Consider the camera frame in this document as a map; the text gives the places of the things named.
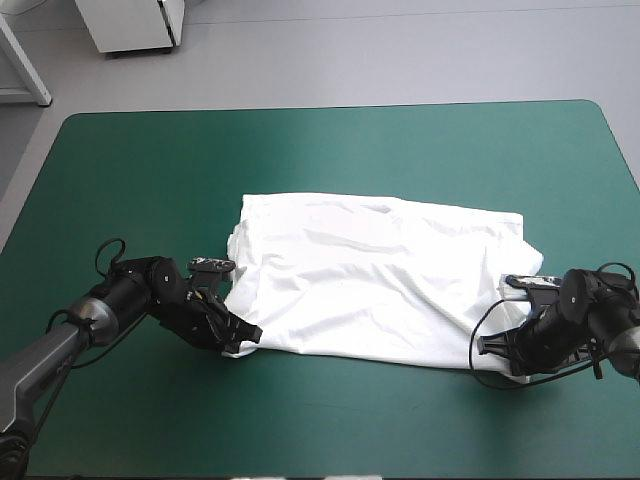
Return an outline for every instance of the white furniture leg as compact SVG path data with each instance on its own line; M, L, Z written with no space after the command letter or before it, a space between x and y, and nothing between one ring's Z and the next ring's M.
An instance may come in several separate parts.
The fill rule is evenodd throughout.
M22 50L4 16L0 14L0 49L7 56L25 88L1 88L0 103L36 102L46 107L51 104L51 94L33 65Z

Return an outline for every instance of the gray floor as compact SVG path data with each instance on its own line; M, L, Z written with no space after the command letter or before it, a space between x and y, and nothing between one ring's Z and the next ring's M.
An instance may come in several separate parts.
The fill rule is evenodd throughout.
M0 247L77 112L586 98L640 179L640 0L187 4L177 51L116 60L71 0L7 18L54 103L0 107Z

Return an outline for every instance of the robotic arm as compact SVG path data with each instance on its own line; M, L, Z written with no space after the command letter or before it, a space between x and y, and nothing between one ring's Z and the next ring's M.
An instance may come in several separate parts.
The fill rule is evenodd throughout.
M629 277L605 271L613 265ZM635 274L626 265L573 269L562 279L507 275L501 290L505 301L528 301L531 312L519 327L481 337L480 355L506 358L514 376L557 373L590 361L598 379L599 362L607 358L619 373L640 381L640 303Z
M100 252L114 242L120 242L120 252L101 273ZM219 283L235 268L232 261L194 258L185 279L170 258L119 262L124 249L123 240L105 242L96 254L96 270L104 281L57 312L67 314L65 322L54 328L50 322L45 336L0 363L0 479L24 474L38 433L34 402L56 381L64 381L80 353L117 342L144 315L196 348L237 353L241 342L260 341L262 330L229 312L217 294Z

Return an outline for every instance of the white cloth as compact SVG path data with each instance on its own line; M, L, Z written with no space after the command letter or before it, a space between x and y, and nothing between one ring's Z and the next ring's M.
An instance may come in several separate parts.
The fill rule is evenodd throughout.
M262 327L256 348L467 368L500 275L534 275L523 218L390 197L245 195L228 242L226 304ZM514 326L498 307L480 334ZM506 372L493 355L475 366Z

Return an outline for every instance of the green table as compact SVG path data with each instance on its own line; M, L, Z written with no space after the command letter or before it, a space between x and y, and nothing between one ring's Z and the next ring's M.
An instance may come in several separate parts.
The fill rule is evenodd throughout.
M69 118L0 255L0 353L98 281L93 253L222 256L244 193L524 214L543 271L640 267L640 196L586 101ZM529 391L463 371L191 349L146 321L72 374L31 474L637 476L640 392L605 368Z

